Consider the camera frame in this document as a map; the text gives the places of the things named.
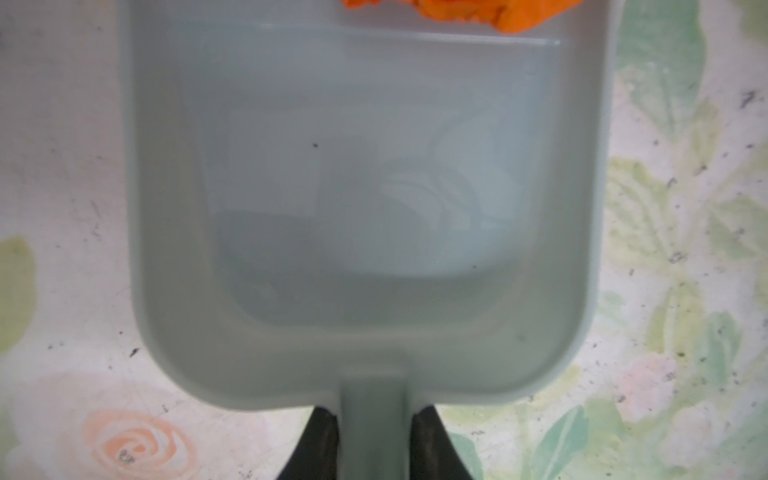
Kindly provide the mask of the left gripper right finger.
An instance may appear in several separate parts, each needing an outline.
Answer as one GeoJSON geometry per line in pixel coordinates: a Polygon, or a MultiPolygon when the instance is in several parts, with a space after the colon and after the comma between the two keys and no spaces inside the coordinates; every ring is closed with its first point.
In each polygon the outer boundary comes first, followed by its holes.
{"type": "Polygon", "coordinates": [[[472,479],[434,406],[413,416],[409,454],[410,480],[472,479]]]}

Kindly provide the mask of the grey-green plastic dustpan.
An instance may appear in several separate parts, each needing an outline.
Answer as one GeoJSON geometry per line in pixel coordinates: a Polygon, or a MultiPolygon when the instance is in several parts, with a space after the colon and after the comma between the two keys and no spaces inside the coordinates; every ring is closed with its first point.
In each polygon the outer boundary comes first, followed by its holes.
{"type": "Polygon", "coordinates": [[[536,393],[593,319],[620,17],[516,35],[385,1],[117,5],[134,310],[181,389],[321,407],[337,479],[413,416],[536,393]]]}

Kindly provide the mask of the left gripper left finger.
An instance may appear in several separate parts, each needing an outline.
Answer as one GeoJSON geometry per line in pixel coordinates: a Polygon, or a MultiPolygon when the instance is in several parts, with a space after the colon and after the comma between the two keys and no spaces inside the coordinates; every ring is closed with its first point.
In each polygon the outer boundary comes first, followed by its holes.
{"type": "Polygon", "coordinates": [[[277,480],[336,480],[339,428],[327,409],[315,407],[277,480]]]}

